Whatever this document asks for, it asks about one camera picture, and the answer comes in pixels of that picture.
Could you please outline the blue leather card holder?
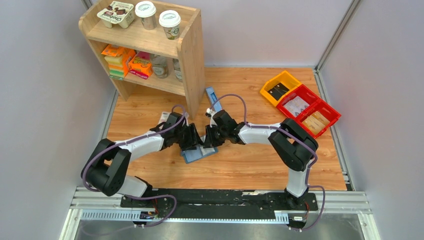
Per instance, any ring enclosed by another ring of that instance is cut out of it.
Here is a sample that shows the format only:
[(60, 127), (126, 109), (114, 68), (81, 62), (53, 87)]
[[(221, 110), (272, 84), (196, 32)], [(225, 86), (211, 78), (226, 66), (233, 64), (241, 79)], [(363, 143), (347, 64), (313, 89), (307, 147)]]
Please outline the blue leather card holder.
[(181, 151), (180, 155), (183, 157), (186, 164), (190, 164), (214, 155), (217, 152), (218, 149), (216, 147), (205, 148), (203, 146), (197, 146), (196, 149)]

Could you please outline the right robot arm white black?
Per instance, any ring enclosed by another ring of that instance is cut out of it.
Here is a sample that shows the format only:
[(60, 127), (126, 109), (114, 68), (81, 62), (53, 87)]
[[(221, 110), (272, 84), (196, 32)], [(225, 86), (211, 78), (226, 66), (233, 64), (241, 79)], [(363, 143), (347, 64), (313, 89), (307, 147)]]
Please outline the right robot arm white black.
[(286, 118), (281, 123), (258, 125), (237, 123), (225, 110), (208, 109), (205, 114), (210, 123), (205, 127), (204, 147), (219, 147), (230, 141), (232, 144), (264, 144), (274, 148), (276, 154), (288, 167), (288, 183), (285, 188), (286, 205), (299, 209), (306, 201), (307, 178), (315, 162), (319, 147), (317, 141), (294, 119)]

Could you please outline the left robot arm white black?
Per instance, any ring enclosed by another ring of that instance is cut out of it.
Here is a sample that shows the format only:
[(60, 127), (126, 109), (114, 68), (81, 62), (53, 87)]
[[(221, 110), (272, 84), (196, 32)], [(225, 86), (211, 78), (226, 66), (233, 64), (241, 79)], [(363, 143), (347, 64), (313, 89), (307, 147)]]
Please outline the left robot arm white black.
[(143, 135), (122, 141), (100, 140), (81, 171), (82, 181), (87, 189), (101, 192), (110, 197), (115, 194), (131, 196), (140, 207), (148, 207), (153, 194), (147, 190), (149, 184), (127, 174), (133, 160), (150, 153), (160, 152), (172, 145), (179, 145), (181, 151), (194, 150), (203, 141), (194, 123), (177, 112), (151, 128)]

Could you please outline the blue rectangular box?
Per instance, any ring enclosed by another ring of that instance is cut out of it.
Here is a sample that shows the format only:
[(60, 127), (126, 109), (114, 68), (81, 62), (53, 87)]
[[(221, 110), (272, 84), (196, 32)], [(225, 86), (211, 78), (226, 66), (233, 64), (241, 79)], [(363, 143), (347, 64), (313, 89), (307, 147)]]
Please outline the blue rectangular box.
[(212, 86), (209, 86), (205, 90), (206, 90), (206, 93), (207, 93), (207, 96), (208, 96), (208, 99), (209, 99), (210, 104), (211, 105), (213, 104), (212, 109), (215, 112), (221, 111), (223, 108), (222, 108), (222, 106), (221, 106), (221, 104), (220, 104), (220, 102), (218, 100), (218, 97), (217, 97), (217, 95), (215, 93), (214, 88)]

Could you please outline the yellow plastic bin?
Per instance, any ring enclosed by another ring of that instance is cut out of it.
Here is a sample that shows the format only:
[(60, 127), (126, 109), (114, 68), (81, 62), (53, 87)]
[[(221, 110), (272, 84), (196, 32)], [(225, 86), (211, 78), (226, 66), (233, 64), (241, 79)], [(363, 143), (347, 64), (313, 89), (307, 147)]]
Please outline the yellow plastic bin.
[(285, 97), (287, 94), (294, 91), (302, 83), (290, 74), (287, 70), (282, 71), (272, 79), (268, 80), (259, 93), (271, 103), (274, 107)]

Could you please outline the left glass jar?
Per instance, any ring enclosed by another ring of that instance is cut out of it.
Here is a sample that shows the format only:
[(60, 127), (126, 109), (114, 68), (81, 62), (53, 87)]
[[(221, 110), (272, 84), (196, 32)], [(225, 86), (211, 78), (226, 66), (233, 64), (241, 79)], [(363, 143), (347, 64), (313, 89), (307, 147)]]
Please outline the left glass jar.
[(152, 64), (152, 70), (158, 78), (165, 79), (169, 76), (169, 68), (165, 56), (151, 53), (150, 62)]

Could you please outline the glass jar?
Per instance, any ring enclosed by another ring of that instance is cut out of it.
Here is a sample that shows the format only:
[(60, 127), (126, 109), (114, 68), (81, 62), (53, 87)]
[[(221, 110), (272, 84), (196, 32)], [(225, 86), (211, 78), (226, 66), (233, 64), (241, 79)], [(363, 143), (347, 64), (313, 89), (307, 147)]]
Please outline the glass jar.
[(175, 77), (178, 79), (179, 82), (183, 82), (183, 76), (182, 76), (179, 60), (173, 58), (172, 63), (173, 63)]
[(165, 79), (169, 76), (169, 68), (165, 56), (151, 53), (150, 62), (152, 64), (152, 70), (158, 78)]

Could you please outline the right glass jar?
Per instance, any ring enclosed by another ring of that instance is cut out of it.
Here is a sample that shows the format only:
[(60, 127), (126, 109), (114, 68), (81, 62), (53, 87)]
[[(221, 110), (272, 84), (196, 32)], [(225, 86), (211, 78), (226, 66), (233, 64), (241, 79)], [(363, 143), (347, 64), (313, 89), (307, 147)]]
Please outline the right glass jar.
[(179, 82), (183, 82), (183, 76), (182, 76), (179, 60), (173, 58), (172, 63), (173, 63), (175, 77), (178, 79)]

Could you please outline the orange pink snack bag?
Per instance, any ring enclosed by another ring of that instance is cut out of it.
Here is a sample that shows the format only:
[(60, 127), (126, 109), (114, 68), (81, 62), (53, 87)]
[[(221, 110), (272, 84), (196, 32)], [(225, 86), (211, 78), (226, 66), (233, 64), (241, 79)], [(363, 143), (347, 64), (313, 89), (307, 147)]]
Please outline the orange pink snack bag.
[(150, 54), (144, 51), (139, 51), (129, 61), (128, 67), (129, 73), (142, 79), (148, 79), (153, 74)]

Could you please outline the orange snack box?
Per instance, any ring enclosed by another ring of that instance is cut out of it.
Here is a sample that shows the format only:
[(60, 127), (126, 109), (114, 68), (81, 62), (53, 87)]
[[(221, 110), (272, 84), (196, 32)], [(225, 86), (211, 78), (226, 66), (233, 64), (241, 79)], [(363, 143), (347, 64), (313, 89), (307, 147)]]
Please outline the orange snack box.
[(117, 46), (117, 45), (109, 44), (101, 52), (101, 55), (103, 57), (104, 56), (119, 57), (119, 56), (123, 55), (122, 64), (123, 64), (123, 67), (124, 67), (124, 77), (125, 77), (128, 74), (128, 72), (129, 72), (128, 63), (136, 55), (136, 51), (134, 49), (130, 49), (130, 48), (122, 47), (122, 46)]

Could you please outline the right white lidded paper cup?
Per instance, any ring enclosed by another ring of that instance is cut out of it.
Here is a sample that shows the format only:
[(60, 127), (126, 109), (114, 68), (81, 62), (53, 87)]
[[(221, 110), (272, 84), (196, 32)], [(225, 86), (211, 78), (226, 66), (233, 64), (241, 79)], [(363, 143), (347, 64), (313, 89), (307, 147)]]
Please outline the right white lidded paper cup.
[(169, 40), (176, 40), (180, 36), (181, 21), (181, 16), (175, 10), (165, 10), (159, 15), (159, 24)]

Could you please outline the white lidded paper cup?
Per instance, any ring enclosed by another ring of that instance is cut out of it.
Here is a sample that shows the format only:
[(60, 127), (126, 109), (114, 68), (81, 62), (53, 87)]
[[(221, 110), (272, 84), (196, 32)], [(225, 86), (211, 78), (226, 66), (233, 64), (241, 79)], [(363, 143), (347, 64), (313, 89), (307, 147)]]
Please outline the white lidded paper cup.
[(181, 16), (175, 10), (165, 10), (159, 15), (159, 24), (169, 40), (176, 40), (180, 36), (181, 21)]
[(157, 9), (151, 1), (140, 1), (136, 4), (135, 15), (140, 18), (143, 27), (146, 30), (153, 30), (156, 28), (156, 17), (155, 14)]

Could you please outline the left white lidded paper cup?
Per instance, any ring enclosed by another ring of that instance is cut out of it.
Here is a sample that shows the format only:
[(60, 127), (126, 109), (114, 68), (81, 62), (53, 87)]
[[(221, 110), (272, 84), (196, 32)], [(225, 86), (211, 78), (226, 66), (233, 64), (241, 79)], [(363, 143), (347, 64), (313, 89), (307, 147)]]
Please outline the left white lidded paper cup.
[(155, 14), (157, 9), (151, 1), (140, 1), (136, 4), (135, 15), (140, 18), (143, 27), (146, 30), (153, 30), (156, 28), (156, 17)]

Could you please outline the chocolate pudding cup pack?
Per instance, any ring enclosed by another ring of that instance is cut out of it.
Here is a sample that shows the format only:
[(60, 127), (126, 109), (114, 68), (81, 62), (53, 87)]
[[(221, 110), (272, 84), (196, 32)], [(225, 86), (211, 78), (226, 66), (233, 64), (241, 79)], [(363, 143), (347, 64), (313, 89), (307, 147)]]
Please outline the chocolate pudding cup pack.
[(119, 25), (126, 29), (134, 21), (134, 5), (114, 0), (107, 7), (97, 13), (97, 17), (107, 27)]

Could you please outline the aluminium rail frame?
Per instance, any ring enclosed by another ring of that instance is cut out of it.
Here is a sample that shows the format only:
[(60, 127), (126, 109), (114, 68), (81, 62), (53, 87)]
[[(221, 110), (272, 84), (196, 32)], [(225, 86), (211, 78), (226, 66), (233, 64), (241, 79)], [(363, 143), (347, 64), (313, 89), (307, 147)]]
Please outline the aluminium rail frame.
[(303, 202), (289, 203), (283, 191), (156, 188), (153, 200), (104, 196), (78, 187), (60, 239), (74, 240), (81, 221), (128, 223), (275, 224), (290, 229), (338, 228), (349, 217), (366, 240), (378, 240), (367, 196), (361, 191), (310, 191)]

